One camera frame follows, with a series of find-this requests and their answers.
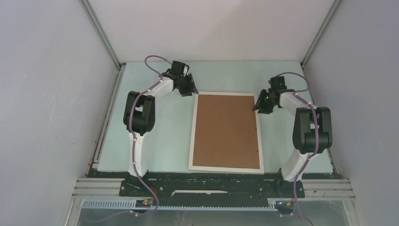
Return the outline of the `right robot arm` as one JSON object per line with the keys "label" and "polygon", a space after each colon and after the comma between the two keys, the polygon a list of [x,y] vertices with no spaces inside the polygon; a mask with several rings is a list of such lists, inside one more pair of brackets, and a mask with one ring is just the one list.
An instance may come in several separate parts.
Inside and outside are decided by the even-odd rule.
{"label": "right robot arm", "polygon": [[307,165],[333,143],[330,109],[306,101],[299,95],[301,90],[289,89],[284,76],[281,73],[270,78],[270,87],[261,90],[252,109],[260,114],[271,114],[275,107],[283,108],[295,118],[292,133],[294,150],[280,169],[282,179],[273,185],[275,194],[280,197],[292,192],[291,182],[301,180]]}

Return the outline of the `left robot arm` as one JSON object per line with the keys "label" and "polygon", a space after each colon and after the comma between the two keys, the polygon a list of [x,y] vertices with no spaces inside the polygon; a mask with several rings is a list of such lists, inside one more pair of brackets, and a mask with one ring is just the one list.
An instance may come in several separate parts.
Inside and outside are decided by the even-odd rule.
{"label": "left robot arm", "polygon": [[[149,58],[159,58],[170,64],[165,72],[160,73],[148,64]],[[129,174],[137,177],[131,183],[130,189],[137,196],[147,194],[149,184],[141,179],[147,172],[147,160],[143,152],[143,143],[152,131],[156,121],[156,102],[166,94],[178,90],[182,97],[198,94],[190,67],[186,63],[173,61],[150,55],[144,59],[145,65],[156,74],[158,80],[142,92],[130,91],[127,96],[123,116],[123,123],[129,132],[131,160],[129,163]]]}

